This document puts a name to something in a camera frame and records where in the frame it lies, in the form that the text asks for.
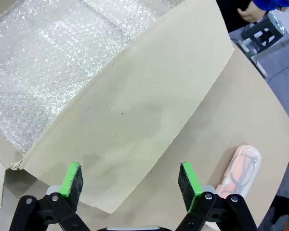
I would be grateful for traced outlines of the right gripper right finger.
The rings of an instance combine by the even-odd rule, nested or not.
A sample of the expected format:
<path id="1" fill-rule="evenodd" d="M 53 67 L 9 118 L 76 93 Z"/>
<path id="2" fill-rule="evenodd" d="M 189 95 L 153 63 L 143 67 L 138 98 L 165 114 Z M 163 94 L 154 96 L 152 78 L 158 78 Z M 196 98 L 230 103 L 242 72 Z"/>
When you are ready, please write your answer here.
<path id="1" fill-rule="evenodd" d="M 221 231 L 258 229 L 241 195 L 221 198 L 216 193 L 203 191 L 191 163 L 181 163 L 178 184 L 187 210 L 178 231 L 200 231 L 206 222 L 216 223 Z"/>

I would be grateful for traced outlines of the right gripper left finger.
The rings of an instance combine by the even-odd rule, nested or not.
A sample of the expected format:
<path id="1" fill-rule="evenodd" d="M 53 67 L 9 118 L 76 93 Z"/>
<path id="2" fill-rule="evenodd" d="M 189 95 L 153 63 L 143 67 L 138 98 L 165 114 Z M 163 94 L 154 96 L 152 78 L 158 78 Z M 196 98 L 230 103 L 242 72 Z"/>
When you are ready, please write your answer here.
<path id="1" fill-rule="evenodd" d="M 19 199 L 9 230 L 45 231 L 51 224 L 59 224 L 64 231 L 88 231 L 76 214 L 83 187 L 81 165 L 71 162 L 59 190 L 37 199 L 25 195 Z"/>

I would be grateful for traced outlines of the person's left hand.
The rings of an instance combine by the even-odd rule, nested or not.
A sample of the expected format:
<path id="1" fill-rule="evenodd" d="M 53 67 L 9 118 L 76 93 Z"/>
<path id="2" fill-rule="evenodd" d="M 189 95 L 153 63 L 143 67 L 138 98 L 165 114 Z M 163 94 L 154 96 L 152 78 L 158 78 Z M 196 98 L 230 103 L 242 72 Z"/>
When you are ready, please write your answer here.
<path id="1" fill-rule="evenodd" d="M 248 4 L 246 10 L 243 11 L 240 8 L 238 8 L 237 12 L 240 15 L 240 17 L 246 22 L 254 23 L 258 20 L 261 20 L 264 17 L 266 10 L 262 10 L 253 1 L 251 1 Z"/>

